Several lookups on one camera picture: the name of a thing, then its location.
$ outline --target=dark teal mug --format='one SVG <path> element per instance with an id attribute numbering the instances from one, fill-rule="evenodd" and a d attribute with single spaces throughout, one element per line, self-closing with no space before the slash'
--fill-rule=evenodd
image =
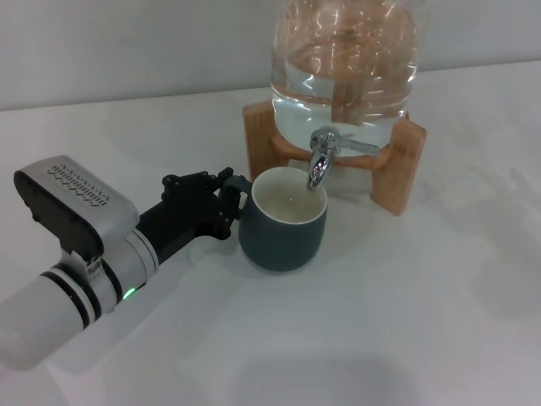
<path id="1" fill-rule="evenodd" d="M 250 185 L 241 178 L 226 181 L 248 195 L 240 215 L 238 239 L 244 254 L 269 271 L 284 272 L 307 264 L 323 239 L 327 193 L 311 192 L 308 174 L 294 167 L 274 167 Z"/>

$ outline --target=white tabletop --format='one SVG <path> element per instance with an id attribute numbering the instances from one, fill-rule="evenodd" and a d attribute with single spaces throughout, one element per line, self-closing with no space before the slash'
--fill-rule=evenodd
<path id="1" fill-rule="evenodd" d="M 429 131 L 402 217 L 336 170 L 317 257 L 284 276 L 238 246 L 194 241 L 0 404 L 528 406 L 541 404 L 541 62 L 420 74 Z M 59 258 L 13 172 L 67 153 L 153 206 L 169 173 L 247 174 L 241 108 L 270 92 L 0 113 L 0 299 Z"/>

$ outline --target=ventilation grille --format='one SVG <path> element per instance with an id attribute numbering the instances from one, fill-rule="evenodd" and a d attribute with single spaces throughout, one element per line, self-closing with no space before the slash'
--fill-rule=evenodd
<path id="1" fill-rule="evenodd" d="M 109 201 L 108 195 L 99 190 L 92 182 L 80 176 L 69 165 L 58 163 L 48 169 L 47 174 L 62 189 L 90 207 L 103 207 Z"/>

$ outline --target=metal spigot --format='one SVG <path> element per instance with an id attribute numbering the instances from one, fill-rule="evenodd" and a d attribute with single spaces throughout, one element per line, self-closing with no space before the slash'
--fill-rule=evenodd
<path id="1" fill-rule="evenodd" d="M 312 191 L 321 186 L 321 182 L 331 170 L 333 158 L 340 152 L 341 148 L 373 156 L 378 156 L 381 153 L 381 149 L 377 145 L 344 138 L 338 129 L 331 126 L 321 127 L 312 133 L 310 148 L 312 149 L 312 159 L 307 187 Z"/>

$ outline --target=wooden stand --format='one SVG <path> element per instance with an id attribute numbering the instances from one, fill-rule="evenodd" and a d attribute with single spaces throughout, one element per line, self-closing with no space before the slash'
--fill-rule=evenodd
<path id="1" fill-rule="evenodd" d="M 276 129 L 271 101 L 245 106 L 243 115 L 252 181 L 267 169 L 287 166 L 290 159 L 310 161 L 310 152 L 291 145 Z M 423 127 L 404 119 L 395 125 L 390 144 L 379 156 L 338 157 L 333 163 L 372 171 L 372 200 L 400 216 L 406 209 L 425 139 Z"/>

